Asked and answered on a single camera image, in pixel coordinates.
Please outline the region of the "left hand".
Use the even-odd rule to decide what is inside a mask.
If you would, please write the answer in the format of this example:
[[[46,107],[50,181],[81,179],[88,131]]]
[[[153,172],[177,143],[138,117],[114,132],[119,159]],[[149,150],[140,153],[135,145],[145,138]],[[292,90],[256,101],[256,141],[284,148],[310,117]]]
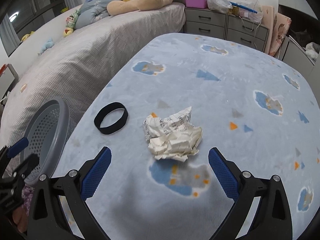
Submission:
[[[28,227],[28,216],[24,206],[18,207],[12,213],[12,219],[17,225],[17,229],[20,233],[24,233]]]

